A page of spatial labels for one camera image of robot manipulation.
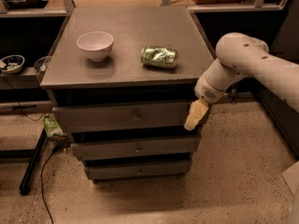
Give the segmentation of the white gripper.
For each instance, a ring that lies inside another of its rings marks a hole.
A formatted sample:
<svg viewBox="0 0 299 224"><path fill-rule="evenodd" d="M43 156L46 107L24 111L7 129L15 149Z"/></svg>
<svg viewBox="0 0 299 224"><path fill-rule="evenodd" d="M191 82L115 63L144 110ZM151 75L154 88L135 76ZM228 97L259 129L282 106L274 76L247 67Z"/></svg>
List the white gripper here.
<svg viewBox="0 0 299 224"><path fill-rule="evenodd" d="M184 128L187 131L192 131L199 121L208 111L208 104L214 104L224 95L224 91L214 89L206 81L205 76L201 76L195 87L195 96L199 99L191 103L189 114L186 118Z"/></svg>

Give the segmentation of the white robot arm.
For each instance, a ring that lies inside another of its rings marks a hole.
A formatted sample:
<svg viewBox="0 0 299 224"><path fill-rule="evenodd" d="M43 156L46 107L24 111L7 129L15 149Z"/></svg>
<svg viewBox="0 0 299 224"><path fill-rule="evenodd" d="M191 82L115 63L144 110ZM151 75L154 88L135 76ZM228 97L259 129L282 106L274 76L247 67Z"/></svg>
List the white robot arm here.
<svg viewBox="0 0 299 224"><path fill-rule="evenodd" d="M267 89L299 111L299 65L269 53L267 44L240 33L224 35L216 45L216 60L198 79L184 128L192 131L226 90L244 77L252 76Z"/></svg>

